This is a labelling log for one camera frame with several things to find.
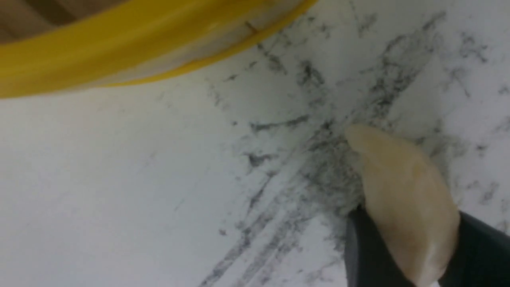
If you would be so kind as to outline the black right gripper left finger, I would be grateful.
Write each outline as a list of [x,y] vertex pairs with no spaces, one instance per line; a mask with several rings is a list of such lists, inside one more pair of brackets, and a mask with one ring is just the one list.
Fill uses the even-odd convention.
[[347,217],[345,268],[349,287],[413,287],[391,257],[375,223],[358,206]]

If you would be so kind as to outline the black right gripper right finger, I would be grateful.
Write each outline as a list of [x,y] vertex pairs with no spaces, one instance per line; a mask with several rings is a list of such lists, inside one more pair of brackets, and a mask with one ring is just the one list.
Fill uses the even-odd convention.
[[508,287],[510,238],[481,220],[461,212],[459,240],[441,287]]

